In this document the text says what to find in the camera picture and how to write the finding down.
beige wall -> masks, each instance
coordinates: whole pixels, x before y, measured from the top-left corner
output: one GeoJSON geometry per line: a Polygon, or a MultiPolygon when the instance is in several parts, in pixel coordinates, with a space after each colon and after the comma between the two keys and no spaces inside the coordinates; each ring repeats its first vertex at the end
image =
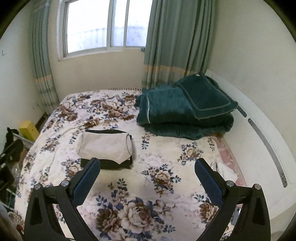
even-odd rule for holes
{"type": "Polygon", "coordinates": [[[140,88],[144,53],[131,50],[99,53],[58,61],[57,12],[59,0],[53,0],[49,13],[49,60],[59,99],[66,95],[107,88],[140,88]]]}
{"type": "Polygon", "coordinates": [[[208,69],[250,98],[296,159],[296,43],[263,0],[219,0],[208,69]]]}
{"type": "Polygon", "coordinates": [[[30,61],[29,2],[11,22],[0,40],[0,150],[5,143],[6,128],[18,128],[24,120],[37,123],[42,111],[32,106],[40,102],[30,61]]]}

blue gripper pad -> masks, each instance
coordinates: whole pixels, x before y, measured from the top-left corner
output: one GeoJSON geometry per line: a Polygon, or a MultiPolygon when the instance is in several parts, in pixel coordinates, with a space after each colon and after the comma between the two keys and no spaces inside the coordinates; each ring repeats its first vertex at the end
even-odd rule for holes
{"type": "Polygon", "coordinates": [[[215,179],[200,160],[195,161],[194,170],[211,202],[221,208],[223,204],[222,190],[215,179]]]}
{"type": "Polygon", "coordinates": [[[73,189],[72,204],[74,207],[77,207],[83,204],[87,194],[89,193],[89,190],[91,189],[97,176],[99,175],[100,170],[101,170],[101,163],[98,159],[95,158],[94,162],[92,162],[92,164],[88,167],[84,175],[80,178],[79,182],[73,189]]]}

floral bedspread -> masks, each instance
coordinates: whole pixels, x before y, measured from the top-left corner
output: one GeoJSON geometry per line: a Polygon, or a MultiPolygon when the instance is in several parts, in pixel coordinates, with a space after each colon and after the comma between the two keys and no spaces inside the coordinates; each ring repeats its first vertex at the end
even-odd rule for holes
{"type": "MultiPolygon", "coordinates": [[[[138,90],[90,91],[67,96],[52,113],[28,152],[15,200],[25,219],[32,188],[59,185],[81,170],[78,138],[87,128],[120,129],[132,135],[131,169],[101,170],[84,204],[77,207],[99,240],[195,241],[218,208],[194,172],[194,161],[219,156],[210,137],[197,141],[155,136],[137,125],[138,90]]],[[[72,237],[59,211],[66,237],[72,237]]]]}

plaid curtain section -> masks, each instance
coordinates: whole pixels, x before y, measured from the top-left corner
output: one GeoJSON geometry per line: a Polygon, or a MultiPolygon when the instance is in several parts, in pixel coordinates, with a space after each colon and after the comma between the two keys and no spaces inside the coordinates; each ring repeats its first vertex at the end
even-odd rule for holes
{"type": "Polygon", "coordinates": [[[213,35],[215,0],[153,0],[142,86],[172,84],[205,72],[213,35]]]}
{"type": "Polygon", "coordinates": [[[47,26],[51,0],[35,1],[32,25],[33,63],[36,85],[47,114],[59,104],[48,57],[47,26]]]}

folded green blanket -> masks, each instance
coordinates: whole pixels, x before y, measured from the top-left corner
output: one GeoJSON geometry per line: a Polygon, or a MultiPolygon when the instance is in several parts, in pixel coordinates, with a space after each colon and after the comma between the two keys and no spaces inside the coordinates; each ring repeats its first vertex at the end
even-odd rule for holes
{"type": "Polygon", "coordinates": [[[143,89],[136,106],[137,122],[160,136],[197,140],[225,133],[233,125],[231,111],[237,107],[211,78],[199,73],[186,76],[173,86],[143,89]]]}

